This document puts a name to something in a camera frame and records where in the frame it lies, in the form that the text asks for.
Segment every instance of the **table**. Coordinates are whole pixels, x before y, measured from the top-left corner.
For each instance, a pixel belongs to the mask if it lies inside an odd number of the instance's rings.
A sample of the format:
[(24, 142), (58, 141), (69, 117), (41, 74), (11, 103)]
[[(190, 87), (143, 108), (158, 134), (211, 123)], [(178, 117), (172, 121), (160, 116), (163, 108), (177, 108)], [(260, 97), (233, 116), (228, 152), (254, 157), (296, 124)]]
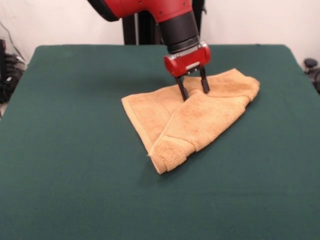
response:
[(319, 239), (319, 95), (284, 45), (210, 48), (260, 93), (158, 175), (121, 98), (175, 84), (166, 48), (38, 47), (0, 123), (0, 239)]

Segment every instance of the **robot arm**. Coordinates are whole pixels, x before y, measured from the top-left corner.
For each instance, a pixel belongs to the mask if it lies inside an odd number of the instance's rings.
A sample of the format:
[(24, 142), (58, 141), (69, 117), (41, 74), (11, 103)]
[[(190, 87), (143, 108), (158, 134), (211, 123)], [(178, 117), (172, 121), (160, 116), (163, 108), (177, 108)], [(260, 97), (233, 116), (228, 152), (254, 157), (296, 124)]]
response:
[(199, 70), (205, 93), (210, 91), (205, 65), (211, 53), (200, 41), (191, 0), (88, 0), (91, 6), (108, 22), (148, 11), (158, 23), (169, 55), (164, 57), (167, 71), (175, 77), (183, 100), (189, 95), (182, 77)]

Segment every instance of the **folded towel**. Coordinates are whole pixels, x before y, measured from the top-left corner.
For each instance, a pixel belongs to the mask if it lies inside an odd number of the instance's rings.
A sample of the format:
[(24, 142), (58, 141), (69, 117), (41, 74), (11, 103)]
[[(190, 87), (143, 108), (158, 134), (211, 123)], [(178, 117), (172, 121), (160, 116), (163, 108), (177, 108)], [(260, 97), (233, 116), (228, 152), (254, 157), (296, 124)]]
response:
[(159, 174), (175, 169), (212, 143), (246, 111), (260, 89), (256, 79), (236, 69), (208, 76), (207, 80), (211, 91), (205, 94), (200, 77), (186, 76), (186, 101), (178, 85), (122, 99)]

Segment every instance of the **black cable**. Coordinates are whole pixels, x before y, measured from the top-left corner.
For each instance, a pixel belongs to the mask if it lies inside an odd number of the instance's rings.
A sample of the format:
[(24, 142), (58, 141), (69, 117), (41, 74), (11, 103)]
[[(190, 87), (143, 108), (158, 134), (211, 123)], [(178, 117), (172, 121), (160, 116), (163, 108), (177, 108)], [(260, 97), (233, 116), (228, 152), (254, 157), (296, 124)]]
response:
[(19, 54), (19, 56), (25, 61), (24, 57), (22, 56), (21, 52), (16, 48), (15, 44), (14, 44), (14, 41), (11, 37), (11, 33), (9, 31), (8, 28), (6, 28), (6, 26), (0, 21), (0, 26), (8, 33), (8, 36), (9, 36), (9, 40), (10, 42), (12, 43), (12, 46), (14, 48), (14, 50)]

